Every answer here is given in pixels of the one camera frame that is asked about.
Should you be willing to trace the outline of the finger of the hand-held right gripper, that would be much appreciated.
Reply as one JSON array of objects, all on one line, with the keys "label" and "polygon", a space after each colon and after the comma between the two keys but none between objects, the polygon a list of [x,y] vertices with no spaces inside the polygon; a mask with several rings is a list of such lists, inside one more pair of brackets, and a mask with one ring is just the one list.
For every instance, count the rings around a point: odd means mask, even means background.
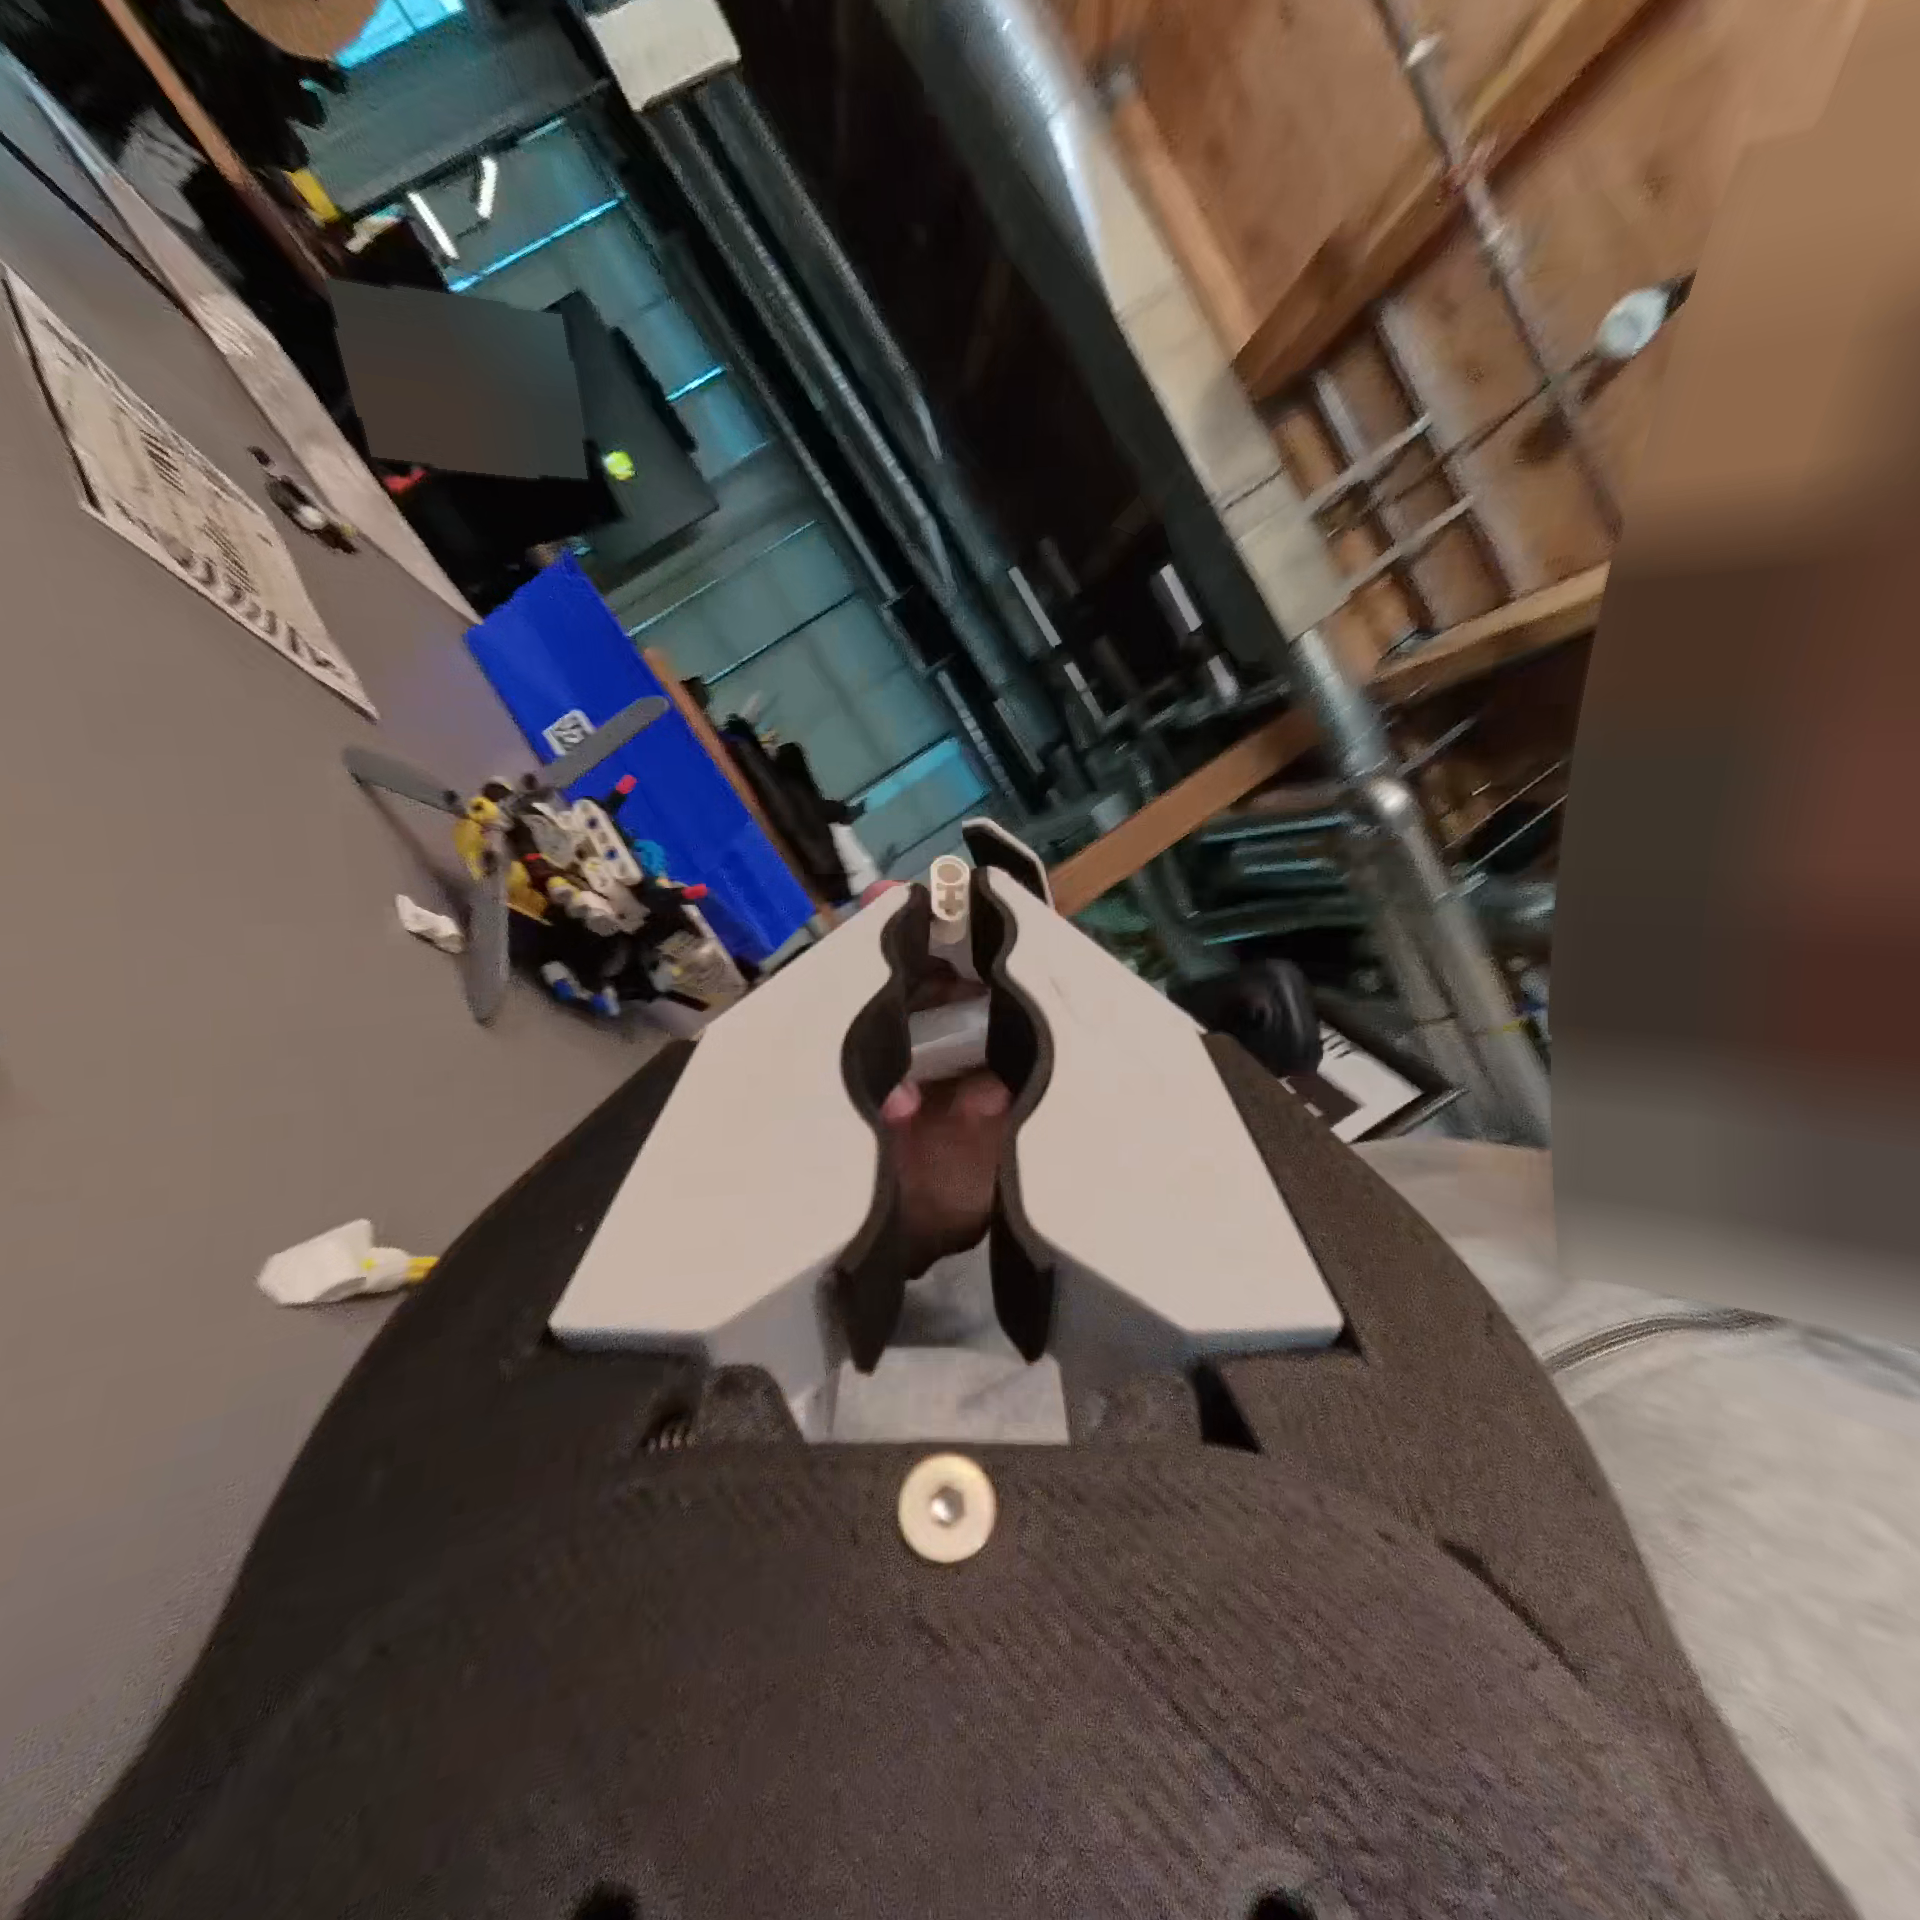
[{"label": "finger of the hand-held right gripper", "polygon": [[961,843],[977,873],[999,873],[1049,907],[1049,868],[1045,859],[993,818],[965,818]]}]

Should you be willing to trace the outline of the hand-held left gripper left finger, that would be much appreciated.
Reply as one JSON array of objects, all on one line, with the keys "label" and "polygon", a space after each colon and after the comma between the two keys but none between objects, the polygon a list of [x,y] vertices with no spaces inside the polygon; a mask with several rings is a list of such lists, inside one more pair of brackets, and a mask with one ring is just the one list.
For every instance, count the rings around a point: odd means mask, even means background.
[{"label": "hand-held left gripper left finger", "polygon": [[842,1052],[896,986],[887,936],[926,910],[926,887],[887,890],[694,1041],[549,1315],[558,1345],[835,1372],[825,1289],[879,1179]]}]

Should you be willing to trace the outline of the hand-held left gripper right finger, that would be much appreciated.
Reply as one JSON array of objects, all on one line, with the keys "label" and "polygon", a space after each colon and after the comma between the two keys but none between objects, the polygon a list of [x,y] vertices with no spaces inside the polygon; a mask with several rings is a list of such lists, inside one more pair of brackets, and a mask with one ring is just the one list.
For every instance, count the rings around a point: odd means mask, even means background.
[{"label": "hand-held left gripper right finger", "polygon": [[1325,1350],[1341,1310],[1207,1031],[1005,872],[974,872],[990,1068],[1014,1102],[991,1298],[1025,1361]]}]

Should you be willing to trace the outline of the white lego steering arm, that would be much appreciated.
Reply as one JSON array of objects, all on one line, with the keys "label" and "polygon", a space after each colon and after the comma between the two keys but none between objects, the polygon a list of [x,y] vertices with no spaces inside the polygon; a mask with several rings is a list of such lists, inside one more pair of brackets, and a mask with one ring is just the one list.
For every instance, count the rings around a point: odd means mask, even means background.
[{"label": "white lego steering arm", "polygon": [[906,993],[906,1082],[950,1083],[987,1064],[990,990],[974,967],[974,872],[938,855],[926,876],[928,959]]}]

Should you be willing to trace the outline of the lego helicopter model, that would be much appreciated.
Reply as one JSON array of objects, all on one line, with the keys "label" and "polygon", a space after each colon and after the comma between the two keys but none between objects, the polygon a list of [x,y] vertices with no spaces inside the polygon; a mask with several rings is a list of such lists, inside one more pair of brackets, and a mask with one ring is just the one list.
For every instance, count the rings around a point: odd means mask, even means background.
[{"label": "lego helicopter model", "polygon": [[473,792],[385,753],[342,753],[358,787],[451,824],[465,884],[456,960],[474,1025],[495,1020],[519,977],[561,1006],[610,1023],[638,1012],[679,1039],[750,990],[703,915],[706,890],[667,878],[624,833],[635,780],[599,801],[571,795],[670,712],[664,697],[639,697],[546,767]]}]

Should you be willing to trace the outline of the white yellow lego piece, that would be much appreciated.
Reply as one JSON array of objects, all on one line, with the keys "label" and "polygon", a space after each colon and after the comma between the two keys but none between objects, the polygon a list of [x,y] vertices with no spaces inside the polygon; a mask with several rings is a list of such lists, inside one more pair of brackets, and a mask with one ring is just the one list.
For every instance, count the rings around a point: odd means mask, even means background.
[{"label": "white yellow lego piece", "polygon": [[438,1259],[377,1241],[369,1219],[274,1252],[255,1273],[255,1289],[281,1307],[323,1307],[383,1298],[423,1283]]}]

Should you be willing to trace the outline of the small lego subassembly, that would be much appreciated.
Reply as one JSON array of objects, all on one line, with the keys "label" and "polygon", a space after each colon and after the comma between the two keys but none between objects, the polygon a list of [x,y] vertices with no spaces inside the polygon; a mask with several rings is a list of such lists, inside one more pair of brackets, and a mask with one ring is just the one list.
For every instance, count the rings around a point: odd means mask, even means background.
[{"label": "small lego subassembly", "polygon": [[258,467],[266,500],[287,523],[326,551],[342,555],[358,554],[361,542],[354,529],[323,506],[309,486],[275,465],[263,446],[249,446],[249,457]]}]

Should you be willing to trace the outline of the person's right hand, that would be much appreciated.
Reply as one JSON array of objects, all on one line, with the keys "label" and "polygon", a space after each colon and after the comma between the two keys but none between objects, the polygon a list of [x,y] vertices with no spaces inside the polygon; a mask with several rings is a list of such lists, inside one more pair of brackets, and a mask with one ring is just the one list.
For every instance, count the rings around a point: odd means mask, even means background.
[{"label": "person's right hand", "polygon": [[906,1281],[920,1281],[987,1235],[1009,1104],[987,1068],[935,1083],[903,1082],[887,1095],[879,1116],[896,1171]]}]

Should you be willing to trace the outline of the blue plastic bin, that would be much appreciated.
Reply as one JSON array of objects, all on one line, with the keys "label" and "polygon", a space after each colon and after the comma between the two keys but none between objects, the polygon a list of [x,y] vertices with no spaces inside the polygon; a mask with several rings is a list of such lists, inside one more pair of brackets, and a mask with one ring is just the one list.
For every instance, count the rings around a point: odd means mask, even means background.
[{"label": "blue plastic bin", "polygon": [[[538,762],[574,753],[638,700],[664,697],[571,558],[541,569],[463,640]],[[811,922],[800,880],[679,707],[563,793],[605,806],[648,873],[703,887],[701,912],[743,967],[762,967]]]}]

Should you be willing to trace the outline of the black monitor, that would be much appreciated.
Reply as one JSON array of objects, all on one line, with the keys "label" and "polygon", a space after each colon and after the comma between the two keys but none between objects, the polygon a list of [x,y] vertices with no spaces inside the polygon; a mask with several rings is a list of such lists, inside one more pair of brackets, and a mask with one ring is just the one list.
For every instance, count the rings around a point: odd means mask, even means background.
[{"label": "black monitor", "polygon": [[567,328],[591,474],[605,498],[582,535],[582,562],[597,584],[615,585],[683,548],[717,498],[691,460],[689,427],[629,335],[602,321],[586,294],[569,294],[546,312]]}]

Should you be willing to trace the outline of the printed white paper sheet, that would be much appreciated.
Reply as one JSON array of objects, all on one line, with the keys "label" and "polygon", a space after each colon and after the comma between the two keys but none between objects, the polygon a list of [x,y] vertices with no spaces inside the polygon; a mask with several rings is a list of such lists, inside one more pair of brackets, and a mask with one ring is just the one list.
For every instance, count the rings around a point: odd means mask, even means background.
[{"label": "printed white paper sheet", "polygon": [[432,558],[344,433],[313,394],[297,363],[151,204],[106,160],[81,168],[128,226],[162,283],[178,297],[265,424],[295,456],[310,490],[334,514],[432,592],[463,625],[477,612]]}]

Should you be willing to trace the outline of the zebra sticker sheet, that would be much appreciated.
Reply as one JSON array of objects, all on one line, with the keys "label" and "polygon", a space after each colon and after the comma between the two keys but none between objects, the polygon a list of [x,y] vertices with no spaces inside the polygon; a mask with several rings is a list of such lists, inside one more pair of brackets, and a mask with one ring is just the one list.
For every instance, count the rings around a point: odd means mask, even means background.
[{"label": "zebra sticker sheet", "polygon": [[367,720],[377,710],[275,521],[5,268],[6,312],[77,475],[81,510]]}]

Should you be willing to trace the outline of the wooden post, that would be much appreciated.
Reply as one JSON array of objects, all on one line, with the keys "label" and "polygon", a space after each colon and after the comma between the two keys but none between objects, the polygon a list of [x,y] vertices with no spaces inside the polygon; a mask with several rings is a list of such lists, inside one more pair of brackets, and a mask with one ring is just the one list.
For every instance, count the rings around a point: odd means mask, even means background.
[{"label": "wooden post", "polygon": [[[1397,712],[1593,635],[1606,584],[1609,564],[1601,562],[1495,612],[1459,623],[1416,654],[1381,664],[1362,690],[1383,710]],[[1272,784],[1318,740],[1321,731],[1304,712],[1282,712],[1266,720],[1169,792],[1103,831],[1091,846],[1055,864],[1047,876],[1055,910],[1079,915],[1214,817]]]}]

